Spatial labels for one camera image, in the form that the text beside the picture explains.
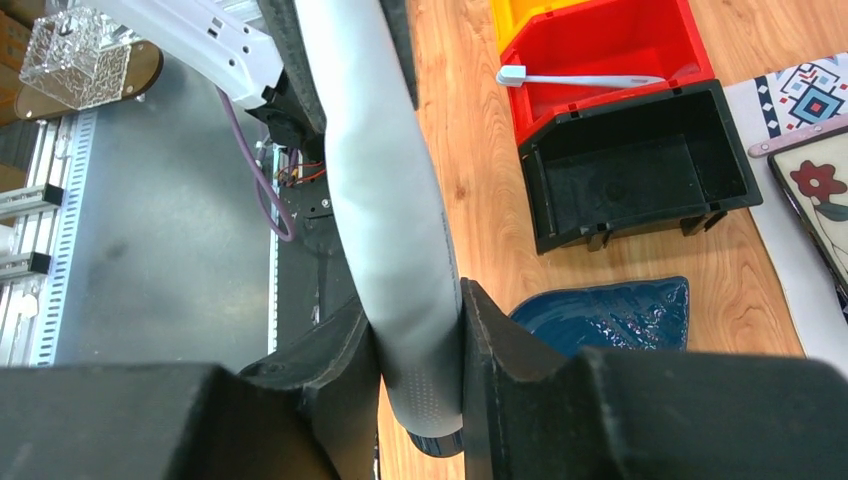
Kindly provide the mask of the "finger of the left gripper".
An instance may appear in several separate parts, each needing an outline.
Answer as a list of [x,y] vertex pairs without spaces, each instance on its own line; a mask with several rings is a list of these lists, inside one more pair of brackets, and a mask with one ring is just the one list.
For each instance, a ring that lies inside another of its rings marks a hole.
[[310,70],[295,1],[258,0],[258,6],[307,123],[314,131],[323,134],[326,117]]
[[413,35],[406,0],[380,1],[415,110],[419,106]]

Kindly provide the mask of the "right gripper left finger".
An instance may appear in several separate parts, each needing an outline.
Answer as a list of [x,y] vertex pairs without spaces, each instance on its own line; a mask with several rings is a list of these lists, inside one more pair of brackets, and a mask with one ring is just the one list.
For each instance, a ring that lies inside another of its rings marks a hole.
[[1,372],[5,479],[370,479],[380,373],[357,298],[233,373],[213,363]]

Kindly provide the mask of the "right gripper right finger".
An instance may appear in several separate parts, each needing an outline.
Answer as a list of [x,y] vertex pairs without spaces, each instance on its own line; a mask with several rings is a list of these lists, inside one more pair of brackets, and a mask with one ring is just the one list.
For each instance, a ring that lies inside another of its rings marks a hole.
[[797,357],[567,358],[461,284],[469,479],[843,479],[847,381]]

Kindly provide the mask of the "white toothpaste tube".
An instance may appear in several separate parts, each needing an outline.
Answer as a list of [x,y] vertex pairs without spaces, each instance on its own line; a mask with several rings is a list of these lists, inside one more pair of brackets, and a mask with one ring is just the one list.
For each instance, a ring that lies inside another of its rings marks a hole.
[[454,456],[463,449],[461,288],[387,20],[376,1],[300,1],[296,12],[326,116],[337,229],[393,413],[420,451]]

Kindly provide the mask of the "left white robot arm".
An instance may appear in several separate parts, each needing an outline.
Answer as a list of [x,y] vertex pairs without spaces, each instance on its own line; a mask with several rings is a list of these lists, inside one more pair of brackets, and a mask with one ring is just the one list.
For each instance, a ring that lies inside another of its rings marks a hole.
[[213,1],[93,1],[240,107],[270,104],[287,80],[290,111],[317,133],[417,128],[417,85],[402,1],[261,1],[256,29]]

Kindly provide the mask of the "white toothbrush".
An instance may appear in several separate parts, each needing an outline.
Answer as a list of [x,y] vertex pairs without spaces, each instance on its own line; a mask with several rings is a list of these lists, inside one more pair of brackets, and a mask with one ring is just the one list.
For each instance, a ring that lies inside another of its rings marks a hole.
[[496,73],[499,85],[517,88],[526,83],[555,84],[612,89],[629,89],[665,82],[662,77],[646,75],[531,75],[525,65],[504,65]]

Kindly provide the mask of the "yellow plastic bin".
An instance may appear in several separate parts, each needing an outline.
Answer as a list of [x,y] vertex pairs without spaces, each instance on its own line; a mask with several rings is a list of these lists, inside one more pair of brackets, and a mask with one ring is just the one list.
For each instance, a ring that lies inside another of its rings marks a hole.
[[490,0],[498,53],[503,53],[536,15],[583,3],[584,0]]

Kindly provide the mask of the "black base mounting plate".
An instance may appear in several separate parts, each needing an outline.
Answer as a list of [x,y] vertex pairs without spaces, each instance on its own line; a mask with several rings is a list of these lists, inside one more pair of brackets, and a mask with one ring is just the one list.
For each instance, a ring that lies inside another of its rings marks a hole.
[[263,92],[258,111],[280,140],[270,179],[293,223],[290,242],[272,235],[268,351],[294,343],[355,295],[327,188],[324,137],[309,124],[286,82]]

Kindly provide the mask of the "brown wooden board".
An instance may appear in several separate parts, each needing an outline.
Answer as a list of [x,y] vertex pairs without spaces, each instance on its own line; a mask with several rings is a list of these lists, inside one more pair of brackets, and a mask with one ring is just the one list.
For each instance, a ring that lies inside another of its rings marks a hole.
[[[138,41],[131,45],[124,78],[121,101],[130,100],[146,93],[159,78],[164,66],[163,52],[149,41]],[[50,120],[77,109],[36,90],[22,86],[14,102],[17,117],[25,121]]]

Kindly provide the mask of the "blue shell-shaped dish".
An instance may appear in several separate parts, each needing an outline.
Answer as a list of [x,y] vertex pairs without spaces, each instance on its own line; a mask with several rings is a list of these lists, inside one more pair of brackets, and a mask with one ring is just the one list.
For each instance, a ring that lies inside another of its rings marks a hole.
[[584,347],[684,351],[690,313],[682,276],[550,290],[509,317],[566,357]]

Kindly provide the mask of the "clear textured glass box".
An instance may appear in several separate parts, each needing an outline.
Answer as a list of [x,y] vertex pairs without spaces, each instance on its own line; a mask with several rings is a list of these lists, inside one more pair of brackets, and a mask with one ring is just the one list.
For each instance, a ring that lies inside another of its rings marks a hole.
[[74,110],[119,101],[132,50],[126,33],[87,6],[38,18],[19,80]]

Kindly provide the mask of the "red plastic bin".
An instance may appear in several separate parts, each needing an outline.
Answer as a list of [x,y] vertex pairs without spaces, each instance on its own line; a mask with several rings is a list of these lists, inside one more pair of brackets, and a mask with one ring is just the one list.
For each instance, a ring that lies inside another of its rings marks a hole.
[[531,6],[503,46],[504,65],[529,75],[647,75],[661,83],[628,90],[527,83],[507,91],[515,139],[524,143],[560,114],[714,79],[690,5],[677,0],[582,1]]

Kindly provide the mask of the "black plastic bin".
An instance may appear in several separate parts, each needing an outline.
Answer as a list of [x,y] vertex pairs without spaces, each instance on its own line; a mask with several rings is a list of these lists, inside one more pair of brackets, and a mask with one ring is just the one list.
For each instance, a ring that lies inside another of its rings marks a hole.
[[554,116],[518,147],[535,249],[706,232],[763,198],[717,80]]

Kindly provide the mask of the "silver fork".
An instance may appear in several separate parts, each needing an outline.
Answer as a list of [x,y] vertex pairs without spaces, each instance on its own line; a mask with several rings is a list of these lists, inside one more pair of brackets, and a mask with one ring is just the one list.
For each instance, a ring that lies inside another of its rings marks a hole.
[[747,154],[752,158],[765,157],[815,140],[827,134],[845,130],[846,128],[847,116],[837,115],[793,132],[755,143],[748,148]]

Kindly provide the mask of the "square floral ceramic plate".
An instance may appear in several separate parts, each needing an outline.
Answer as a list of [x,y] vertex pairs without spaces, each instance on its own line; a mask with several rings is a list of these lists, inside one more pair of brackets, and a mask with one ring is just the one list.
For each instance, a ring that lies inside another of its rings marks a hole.
[[827,134],[767,160],[769,169],[847,295],[847,131]]

